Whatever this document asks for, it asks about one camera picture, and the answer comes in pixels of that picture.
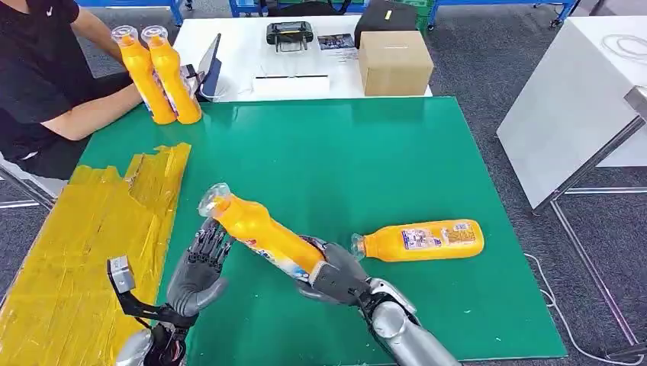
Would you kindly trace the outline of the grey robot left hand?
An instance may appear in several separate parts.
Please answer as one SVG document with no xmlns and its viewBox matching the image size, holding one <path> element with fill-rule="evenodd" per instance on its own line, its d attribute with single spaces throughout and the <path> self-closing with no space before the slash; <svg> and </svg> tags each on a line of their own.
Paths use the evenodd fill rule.
<svg viewBox="0 0 647 366">
<path fill-rule="evenodd" d="M 167 287 L 167 303 L 179 315 L 195 316 L 220 296 L 227 285 L 221 272 L 234 241 L 215 219 L 203 222 Z"/>
</svg>

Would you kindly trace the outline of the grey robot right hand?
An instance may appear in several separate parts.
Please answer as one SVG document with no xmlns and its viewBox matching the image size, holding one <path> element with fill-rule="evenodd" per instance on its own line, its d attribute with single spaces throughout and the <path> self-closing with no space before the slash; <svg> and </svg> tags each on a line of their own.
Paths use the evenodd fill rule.
<svg viewBox="0 0 647 366">
<path fill-rule="evenodd" d="M 323 255 L 323 261 L 315 266 L 308 280 L 295 281 L 302 296 L 348 306 L 370 303 L 369 276 L 351 252 L 314 236 L 301 235 L 300 238 Z"/>
</svg>

